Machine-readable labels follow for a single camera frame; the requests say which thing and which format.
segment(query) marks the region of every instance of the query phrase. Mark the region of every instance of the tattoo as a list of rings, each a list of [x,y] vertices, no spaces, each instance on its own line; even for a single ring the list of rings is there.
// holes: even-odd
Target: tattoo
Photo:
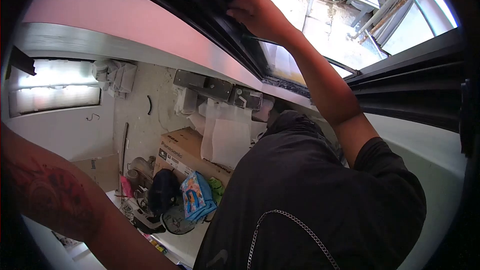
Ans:
[[[83,241],[95,229],[92,205],[73,174],[55,166],[33,167],[2,156],[9,170],[20,211],[36,222],[73,239]]]

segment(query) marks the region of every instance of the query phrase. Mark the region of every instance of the hand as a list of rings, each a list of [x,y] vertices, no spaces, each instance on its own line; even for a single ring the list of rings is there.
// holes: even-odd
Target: hand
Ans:
[[[228,7],[227,15],[262,39],[284,45],[293,35],[301,33],[271,0],[234,0]]]

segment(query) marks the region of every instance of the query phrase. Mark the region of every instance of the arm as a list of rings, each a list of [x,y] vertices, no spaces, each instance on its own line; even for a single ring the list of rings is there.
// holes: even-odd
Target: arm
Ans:
[[[251,33],[285,47],[295,58],[313,102],[332,126],[353,167],[363,145],[377,132],[363,114],[357,98],[342,77],[270,0],[234,0],[227,15]]]
[[[178,269],[83,171],[1,124],[1,170],[28,218],[85,242],[107,269]]]

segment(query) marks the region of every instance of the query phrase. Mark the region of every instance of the tattooed arm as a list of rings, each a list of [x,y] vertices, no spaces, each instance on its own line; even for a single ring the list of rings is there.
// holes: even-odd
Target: tattooed arm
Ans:
[[[4,123],[1,170],[8,174],[12,197],[23,215],[85,242],[105,268],[155,265],[158,269],[178,270],[130,224],[88,175],[15,134]]]

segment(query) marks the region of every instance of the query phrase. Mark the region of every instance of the pink wall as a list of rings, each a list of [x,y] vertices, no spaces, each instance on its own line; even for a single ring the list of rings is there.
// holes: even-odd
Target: pink wall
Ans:
[[[33,0],[23,22],[68,25],[139,42],[250,87],[261,82],[209,39],[149,0]]]

